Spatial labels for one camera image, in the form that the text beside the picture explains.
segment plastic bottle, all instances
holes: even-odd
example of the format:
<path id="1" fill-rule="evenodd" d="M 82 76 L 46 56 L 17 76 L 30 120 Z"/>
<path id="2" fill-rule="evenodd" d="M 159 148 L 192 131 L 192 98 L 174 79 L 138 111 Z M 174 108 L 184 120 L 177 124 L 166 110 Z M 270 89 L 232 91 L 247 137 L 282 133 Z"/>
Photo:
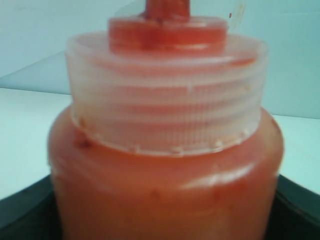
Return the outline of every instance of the plastic bottle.
<path id="1" fill-rule="evenodd" d="M 69 40 L 48 152 L 64 240 L 262 240 L 283 138 L 266 45 L 189 1 Z"/>

